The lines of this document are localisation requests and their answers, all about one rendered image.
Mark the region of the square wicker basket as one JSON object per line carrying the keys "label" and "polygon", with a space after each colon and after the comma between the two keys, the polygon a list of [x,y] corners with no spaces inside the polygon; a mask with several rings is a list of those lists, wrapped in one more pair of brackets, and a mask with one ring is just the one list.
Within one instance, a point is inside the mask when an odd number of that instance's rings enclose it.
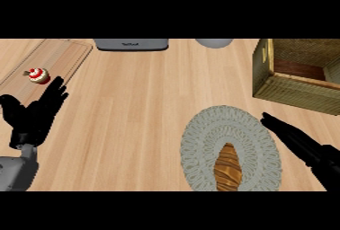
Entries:
{"label": "square wicker basket", "polygon": [[252,96],[340,115],[340,39],[260,39]]}

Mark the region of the grey flat appliance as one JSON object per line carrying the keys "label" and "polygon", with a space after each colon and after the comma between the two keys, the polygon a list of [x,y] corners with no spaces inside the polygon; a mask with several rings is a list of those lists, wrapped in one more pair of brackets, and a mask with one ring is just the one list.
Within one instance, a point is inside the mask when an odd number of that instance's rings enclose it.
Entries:
{"label": "grey flat appliance", "polygon": [[168,48],[168,39],[94,39],[99,50],[158,51]]}

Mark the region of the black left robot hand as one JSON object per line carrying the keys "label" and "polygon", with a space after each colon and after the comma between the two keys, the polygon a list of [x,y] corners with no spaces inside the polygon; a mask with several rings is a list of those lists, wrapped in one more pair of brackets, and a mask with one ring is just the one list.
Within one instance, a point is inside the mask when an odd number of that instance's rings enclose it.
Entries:
{"label": "black left robot hand", "polygon": [[8,146],[20,149],[25,144],[39,146],[47,137],[60,105],[67,97],[63,79],[57,76],[36,101],[23,106],[8,94],[0,96],[2,119],[11,127]]}

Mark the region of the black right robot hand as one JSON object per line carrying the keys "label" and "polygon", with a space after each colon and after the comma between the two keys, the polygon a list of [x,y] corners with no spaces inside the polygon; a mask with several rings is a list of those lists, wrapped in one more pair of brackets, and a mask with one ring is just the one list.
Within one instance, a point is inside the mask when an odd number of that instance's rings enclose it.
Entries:
{"label": "black right robot hand", "polygon": [[266,112],[260,122],[305,163],[325,190],[340,191],[340,150],[331,145],[320,145],[297,127]]}

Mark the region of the grey rounded object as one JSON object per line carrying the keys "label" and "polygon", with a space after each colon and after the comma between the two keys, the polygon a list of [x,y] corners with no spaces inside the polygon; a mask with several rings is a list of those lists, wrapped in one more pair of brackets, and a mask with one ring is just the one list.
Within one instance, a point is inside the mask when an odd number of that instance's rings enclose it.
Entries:
{"label": "grey rounded object", "polygon": [[196,39],[198,43],[209,49],[220,49],[224,48],[232,39]]}

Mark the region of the brown croissant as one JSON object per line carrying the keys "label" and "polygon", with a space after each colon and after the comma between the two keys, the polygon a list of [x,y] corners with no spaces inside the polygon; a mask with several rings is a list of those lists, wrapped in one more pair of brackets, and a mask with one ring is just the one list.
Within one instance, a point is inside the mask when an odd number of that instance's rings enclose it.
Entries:
{"label": "brown croissant", "polygon": [[218,152],[214,166],[215,189],[236,191],[242,182],[242,168],[235,147],[226,143]]}

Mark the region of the pale wooden cutting board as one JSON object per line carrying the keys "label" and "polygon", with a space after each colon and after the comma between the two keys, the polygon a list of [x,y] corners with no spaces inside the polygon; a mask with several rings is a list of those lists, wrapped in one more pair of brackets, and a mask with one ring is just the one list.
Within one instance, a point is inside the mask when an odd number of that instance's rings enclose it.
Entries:
{"label": "pale wooden cutting board", "polygon": [[66,84],[91,49],[93,46],[78,40],[44,39],[7,75],[0,78],[0,95],[10,94],[26,106],[39,98],[48,83],[32,83],[23,72],[35,67],[44,68],[50,79],[60,76]]}

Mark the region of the grey woven oval placemat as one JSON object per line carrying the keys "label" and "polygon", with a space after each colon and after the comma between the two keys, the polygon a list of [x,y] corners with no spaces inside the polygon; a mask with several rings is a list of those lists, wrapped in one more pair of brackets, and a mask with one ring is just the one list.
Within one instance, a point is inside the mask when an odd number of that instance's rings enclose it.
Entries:
{"label": "grey woven oval placemat", "polygon": [[269,191],[280,186],[280,157],[267,129],[255,117],[230,106],[212,106],[190,119],[180,140],[180,163],[195,191],[217,191],[214,166],[226,143],[242,170],[237,190]]}

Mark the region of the red and white cupcake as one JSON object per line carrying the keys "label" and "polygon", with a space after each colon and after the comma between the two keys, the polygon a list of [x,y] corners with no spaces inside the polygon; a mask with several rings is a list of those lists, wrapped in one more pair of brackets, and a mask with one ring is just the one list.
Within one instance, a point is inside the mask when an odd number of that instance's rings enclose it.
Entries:
{"label": "red and white cupcake", "polygon": [[45,84],[50,80],[48,72],[44,68],[31,68],[23,74],[29,77],[29,81],[35,84]]}

